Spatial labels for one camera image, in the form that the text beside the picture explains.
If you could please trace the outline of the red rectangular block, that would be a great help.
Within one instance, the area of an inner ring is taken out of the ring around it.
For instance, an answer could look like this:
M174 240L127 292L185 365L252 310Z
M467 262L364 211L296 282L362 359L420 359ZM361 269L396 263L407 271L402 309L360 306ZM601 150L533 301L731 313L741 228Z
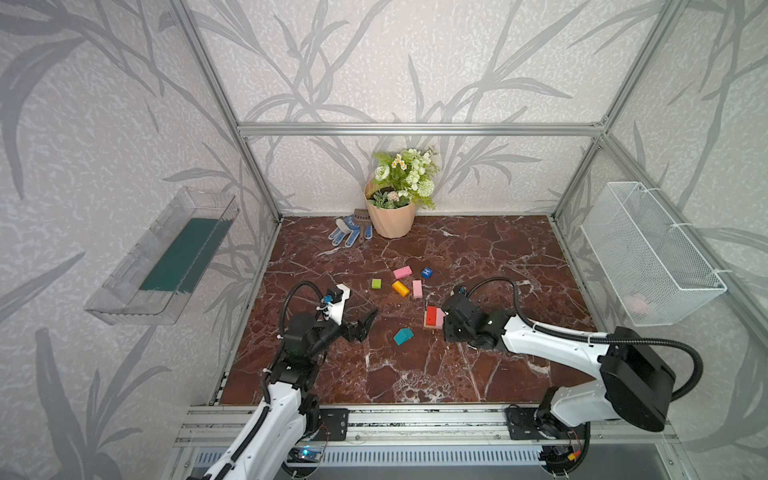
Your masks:
M434 306L428 306L425 311L424 325L430 328L437 327L438 312Z

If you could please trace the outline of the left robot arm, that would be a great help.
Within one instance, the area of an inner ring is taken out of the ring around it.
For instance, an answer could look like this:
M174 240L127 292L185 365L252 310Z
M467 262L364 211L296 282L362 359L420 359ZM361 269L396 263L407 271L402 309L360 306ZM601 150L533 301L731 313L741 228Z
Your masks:
M378 314L355 323L333 319L324 310L295 315L281 334L278 353L261 381L263 398L225 453L204 479L272 479L301 439L320 428L319 404L311 393L320 358L338 339L364 341Z

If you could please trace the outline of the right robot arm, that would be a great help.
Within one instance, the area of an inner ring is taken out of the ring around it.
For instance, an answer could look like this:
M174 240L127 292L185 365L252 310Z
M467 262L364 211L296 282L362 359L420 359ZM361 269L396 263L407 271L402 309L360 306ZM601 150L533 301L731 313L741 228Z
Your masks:
M467 295L441 306L445 340L477 350L541 357L588 375L575 387L552 387L531 426L555 438L593 421L624 420L650 432L665 428L676 375L646 340L627 328L611 334L546 327L515 310L486 313Z

